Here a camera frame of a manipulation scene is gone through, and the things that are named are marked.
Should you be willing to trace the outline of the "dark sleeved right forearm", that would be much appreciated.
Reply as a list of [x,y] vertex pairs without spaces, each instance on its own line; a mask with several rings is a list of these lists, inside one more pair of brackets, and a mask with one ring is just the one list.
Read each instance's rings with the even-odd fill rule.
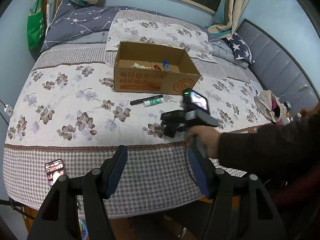
[[223,133],[217,156],[220,165],[260,178],[300,180],[319,168],[319,114],[286,126],[265,125],[256,133]]

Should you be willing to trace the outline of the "person's right hand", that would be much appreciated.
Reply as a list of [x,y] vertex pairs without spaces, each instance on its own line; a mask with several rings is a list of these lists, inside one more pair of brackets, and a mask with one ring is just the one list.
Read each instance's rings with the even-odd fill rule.
[[196,135],[199,136],[200,141],[206,147],[207,156],[211,159],[217,159],[221,133],[209,126],[194,126],[187,131],[187,148],[193,144],[193,137]]

